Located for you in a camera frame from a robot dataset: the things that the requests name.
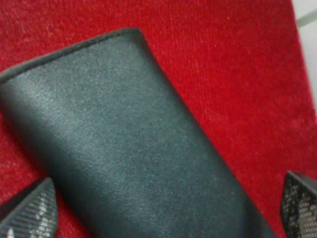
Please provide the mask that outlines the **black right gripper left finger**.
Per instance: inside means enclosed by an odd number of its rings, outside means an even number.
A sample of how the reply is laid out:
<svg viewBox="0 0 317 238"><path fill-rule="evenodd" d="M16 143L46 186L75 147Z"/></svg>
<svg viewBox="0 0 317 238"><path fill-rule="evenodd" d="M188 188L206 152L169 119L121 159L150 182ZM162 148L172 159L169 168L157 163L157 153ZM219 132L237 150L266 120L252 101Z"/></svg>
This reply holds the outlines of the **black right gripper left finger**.
<svg viewBox="0 0 317 238"><path fill-rule="evenodd" d="M39 179L0 205L2 238L53 238L58 226L54 184Z"/></svg>

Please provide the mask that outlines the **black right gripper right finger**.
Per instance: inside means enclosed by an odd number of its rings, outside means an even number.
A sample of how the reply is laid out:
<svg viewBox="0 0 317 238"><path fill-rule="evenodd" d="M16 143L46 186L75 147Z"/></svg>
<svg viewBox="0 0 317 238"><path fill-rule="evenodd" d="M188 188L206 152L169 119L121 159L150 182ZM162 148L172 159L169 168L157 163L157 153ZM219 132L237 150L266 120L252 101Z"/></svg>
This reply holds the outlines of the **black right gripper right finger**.
<svg viewBox="0 0 317 238"><path fill-rule="evenodd" d="M283 185L281 221L288 238L317 236L317 181L288 171Z"/></svg>

